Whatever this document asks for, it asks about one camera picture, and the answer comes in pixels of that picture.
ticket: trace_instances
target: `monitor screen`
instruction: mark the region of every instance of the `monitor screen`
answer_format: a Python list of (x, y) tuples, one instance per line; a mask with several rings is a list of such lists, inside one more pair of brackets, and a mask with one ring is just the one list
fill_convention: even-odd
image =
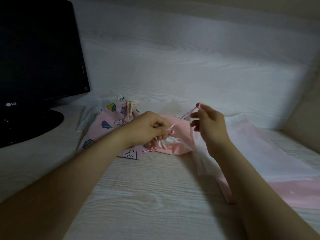
[(0, 1), (0, 110), (90, 91), (72, 3)]

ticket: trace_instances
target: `monitor stand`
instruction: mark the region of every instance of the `monitor stand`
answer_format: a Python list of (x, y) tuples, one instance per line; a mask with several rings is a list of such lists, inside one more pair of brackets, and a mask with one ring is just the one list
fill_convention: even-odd
[(0, 115), (0, 148), (40, 136), (62, 123), (62, 113), (51, 109), (18, 110)]

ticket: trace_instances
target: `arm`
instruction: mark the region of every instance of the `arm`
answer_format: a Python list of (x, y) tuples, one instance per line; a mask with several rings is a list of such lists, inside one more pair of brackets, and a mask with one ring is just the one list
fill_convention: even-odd
[(191, 117), (199, 118), (191, 126), (200, 131), (209, 154), (219, 164), (249, 239), (320, 239), (232, 144), (222, 113), (200, 104)]
[(62, 239), (115, 157), (167, 137), (169, 123), (146, 112), (0, 204), (0, 239)]

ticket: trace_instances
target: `computer monitor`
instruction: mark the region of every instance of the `computer monitor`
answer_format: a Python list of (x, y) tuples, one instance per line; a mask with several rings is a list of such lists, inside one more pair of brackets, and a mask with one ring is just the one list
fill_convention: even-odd
[(90, 91), (72, 3), (1, 0), (0, 74), (0, 147), (58, 126), (48, 102)]

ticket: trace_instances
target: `desk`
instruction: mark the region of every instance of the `desk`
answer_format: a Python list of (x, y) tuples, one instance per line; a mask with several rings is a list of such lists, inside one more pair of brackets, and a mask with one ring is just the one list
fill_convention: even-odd
[[(83, 107), (55, 108), (64, 122), (32, 140), (0, 149), (0, 201), (68, 160), (81, 139)], [(286, 153), (320, 168), (320, 155), (285, 135), (264, 130)], [(320, 232), (320, 210), (295, 209)], [(145, 153), (116, 158), (74, 219), (64, 240), (245, 239), (235, 205), (209, 176), (199, 177), (190, 154)]]

